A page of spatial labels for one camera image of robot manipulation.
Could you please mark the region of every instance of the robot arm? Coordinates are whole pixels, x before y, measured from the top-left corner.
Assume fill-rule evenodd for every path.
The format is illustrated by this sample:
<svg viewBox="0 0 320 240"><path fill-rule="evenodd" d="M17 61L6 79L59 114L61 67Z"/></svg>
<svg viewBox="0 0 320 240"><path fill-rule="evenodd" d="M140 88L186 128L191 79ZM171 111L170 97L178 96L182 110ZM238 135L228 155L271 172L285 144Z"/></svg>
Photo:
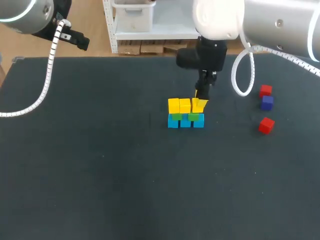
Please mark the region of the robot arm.
<svg viewBox="0 0 320 240"><path fill-rule="evenodd" d="M0 0L0 23L22 34L52 41L59 21L67 19L71 0ZM65 27L61 40L87 50L90 40Z"/></svg>
<svg viewBox="0 0 320 240"><path fill-rule="evenodd" d="M193 21L201 37L195 49L180 49L176 63L186 69L197 69L199 79L195 97L209 100L210 86L223 69L227 44L238 36L246 48L236 58L231 82L235 92L245 97L254 85L253 52L270 52L303 67L320 77L320 70L295 57L320 59L319 0L194 0ZM237 86L239 62L249 54L251 79L242 92Z"/></svg>
<svg viewBox="0 0 320 240"><path fill-rule="evenodd" d="M209 40L248 42L320 60L319 0L194 0L193 20Z"/></svg>

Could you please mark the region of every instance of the storage bin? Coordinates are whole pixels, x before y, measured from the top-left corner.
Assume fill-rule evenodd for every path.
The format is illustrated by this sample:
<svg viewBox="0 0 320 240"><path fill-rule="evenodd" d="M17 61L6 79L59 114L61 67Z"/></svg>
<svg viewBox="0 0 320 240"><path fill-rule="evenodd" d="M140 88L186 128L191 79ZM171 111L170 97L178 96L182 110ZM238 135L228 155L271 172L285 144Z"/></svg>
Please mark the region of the storage bin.
<svg viewBox="0 0 320 240"><path fill-rule="evenodd" d="M146 3L146 0L112 0L116 10L117 31L124 33L150 32L153 26L154 8L156 2Z"/></svg>

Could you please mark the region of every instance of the wooden floor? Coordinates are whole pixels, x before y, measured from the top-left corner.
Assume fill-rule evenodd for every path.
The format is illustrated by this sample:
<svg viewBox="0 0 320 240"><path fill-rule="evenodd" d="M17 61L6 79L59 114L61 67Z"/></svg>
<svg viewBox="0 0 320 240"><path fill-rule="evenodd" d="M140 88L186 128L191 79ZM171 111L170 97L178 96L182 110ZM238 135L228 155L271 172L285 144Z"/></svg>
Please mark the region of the wooden floor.
<svg viewBox="0 0 320 240"><path fill-rule="evenodd" d="M111 53L104 7L102 0L74 0L68 20L72 29L84 33L90 39L87 51L82 51L67 42L59 42L57 57L109 57ZM2 67L8 72L12 59L23 57L47 57L51 42L32 35L19 34L0 24L0 52ZM229 53L236 54L242 50L239 42L231 42Z"/></svg>

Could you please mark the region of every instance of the red block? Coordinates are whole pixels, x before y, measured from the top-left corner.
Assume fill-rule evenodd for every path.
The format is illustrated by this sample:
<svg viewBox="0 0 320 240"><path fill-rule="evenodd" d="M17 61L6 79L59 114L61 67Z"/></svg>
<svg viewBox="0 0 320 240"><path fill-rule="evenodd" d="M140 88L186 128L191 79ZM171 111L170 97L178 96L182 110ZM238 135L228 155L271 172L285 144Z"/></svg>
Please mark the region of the red block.
<svg viewBox="0 0 320 240"><path fill-rule="evenodd" d="M272 86L269 85L262 85L260 89L260 98L263 96L270 96L272 93Z"/></svg>
<svg viewBox="0 0 320 240"><path fill-rule="evenodd" d="M270 118L265 117L259 126L259 131L264 134L269 134L271 130L274 128L275 121L271 120Z"/></svg>

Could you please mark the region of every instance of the green block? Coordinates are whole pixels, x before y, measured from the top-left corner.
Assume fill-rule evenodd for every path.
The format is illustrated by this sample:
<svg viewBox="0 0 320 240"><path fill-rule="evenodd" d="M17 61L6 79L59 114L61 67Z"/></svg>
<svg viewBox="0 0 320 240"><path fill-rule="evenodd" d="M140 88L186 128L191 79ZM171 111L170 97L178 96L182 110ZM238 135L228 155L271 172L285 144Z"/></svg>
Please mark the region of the green block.
<svg viewBox="0 0 320 240"><path fill-rule="evenodd" d="M191 122L199 121L199 113L189 113L188 120Z"/></svg>
<svg viewBox="0 0 320 240"><path fill-rule="evenodd" d="M180 114L180 113L172 114L172 120L173 121L181 121L182 120L182 114Z"/></svg>

